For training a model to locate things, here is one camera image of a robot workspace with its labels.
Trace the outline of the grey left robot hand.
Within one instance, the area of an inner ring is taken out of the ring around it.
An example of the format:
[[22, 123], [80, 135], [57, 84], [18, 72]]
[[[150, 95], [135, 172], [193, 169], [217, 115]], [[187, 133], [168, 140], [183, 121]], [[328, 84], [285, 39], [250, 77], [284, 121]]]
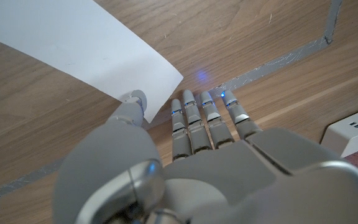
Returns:
[[261, 130], [230, 91], [235, 140], [210, 94], [172, 101], [165, 166], [136, 90], [63, 161], [55, 223], [358, 223], [358, 168], [281, 128]]

